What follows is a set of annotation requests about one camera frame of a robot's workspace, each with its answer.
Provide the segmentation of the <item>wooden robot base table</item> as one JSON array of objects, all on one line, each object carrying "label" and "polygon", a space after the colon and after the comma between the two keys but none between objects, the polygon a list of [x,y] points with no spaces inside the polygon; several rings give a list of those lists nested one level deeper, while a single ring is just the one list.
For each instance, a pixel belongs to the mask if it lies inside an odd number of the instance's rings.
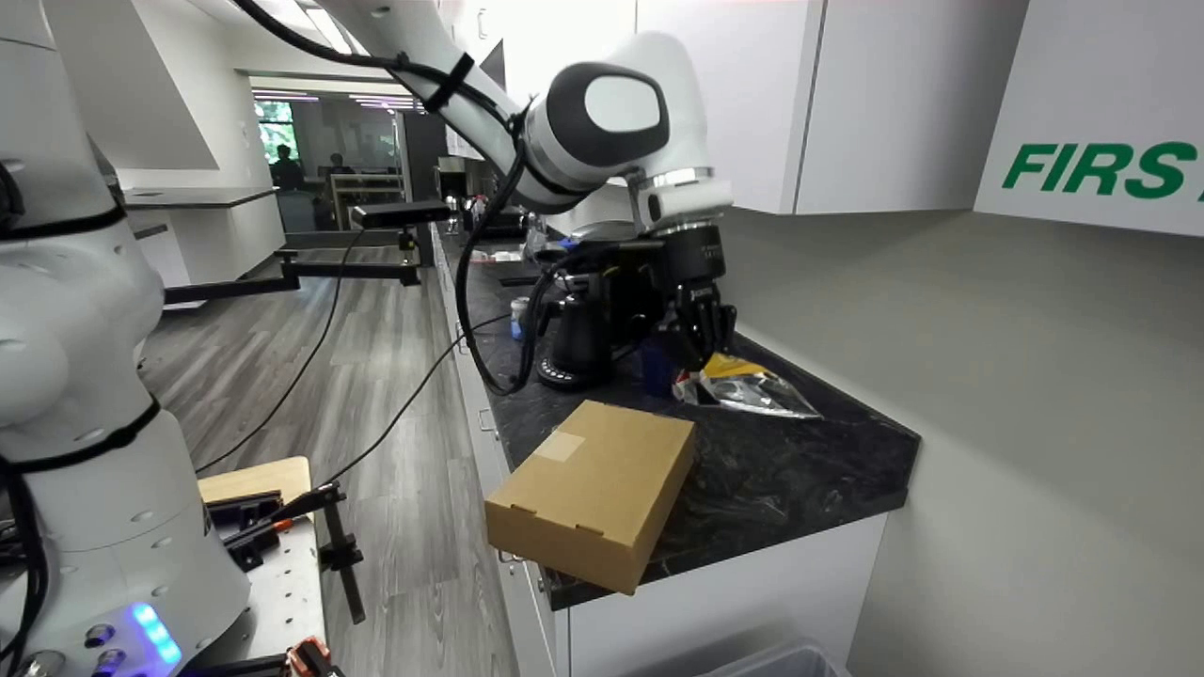
[{"label": "wooden robot base table", "polygon": [[206,505],[260,495],[260,493],[280,493],[282,499],[297,499],[310,489],[314,489],[314,462],[304,454],[286,454],[286,459],[198,478],[198,495]]}]

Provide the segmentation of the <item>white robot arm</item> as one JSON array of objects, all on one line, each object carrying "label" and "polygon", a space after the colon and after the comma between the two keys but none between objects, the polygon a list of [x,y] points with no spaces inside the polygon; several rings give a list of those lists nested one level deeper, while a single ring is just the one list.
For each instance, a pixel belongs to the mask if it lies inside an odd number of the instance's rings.
[{"label": "white robot arm", "polygon": [[[88,138],[40,0],[0,3],[0,489],[21,577],[5,587],[5,677],[182,677],[248,611],[177,416],[148,393],[162,286]],[[504,168],[499,197],[568,211],[628,172],[646,215],[697,152],[697,67],[639,33],[558,73],[523,111],[430,27],[380,59]]]}]

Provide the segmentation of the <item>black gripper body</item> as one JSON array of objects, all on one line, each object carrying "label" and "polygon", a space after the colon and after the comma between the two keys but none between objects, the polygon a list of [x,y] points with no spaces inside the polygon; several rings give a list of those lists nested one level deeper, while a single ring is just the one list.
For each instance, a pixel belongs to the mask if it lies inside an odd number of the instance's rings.
[{"label": "black gripper body", "polygon": [[659,325],[669,356],[701,369],[734,334],[739,309],[724,302],[724,228],[714,221],[679,221],[656,235],[664,246],[665,316]]}]

